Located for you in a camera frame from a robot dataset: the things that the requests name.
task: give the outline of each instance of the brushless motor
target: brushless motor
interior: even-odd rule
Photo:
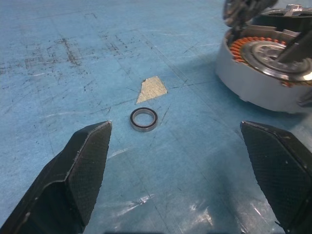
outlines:
[[[312,111],[312,60],[289,63],[275,60],[298,33],[246,25],[255,16],[250,12],[260,14],[261,10],[250,9],[254,5],[247,3],[243,8],[240,4],[234,8],[235,2],[241,1],[228,0],[224,7],[224,20],[233,28],[223,38],[217,57],[219,78],[242,100],[265,109],[288,113]]]

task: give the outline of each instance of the scratched surface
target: scratched surface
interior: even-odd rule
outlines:
[[[281,1],[280,6],[292,1]],[[312,2],[302,2],[312,6]],[[0,225],[71,134],[111,120],[102,188],[86,234],[281,234],[240,135],[242,120],[292,131],[311,116],[241,101],[214,74],[222,0],[0,2]],[[168,94],[136,104],[144,79]],[[130,113],[159,115],[149,133]]]

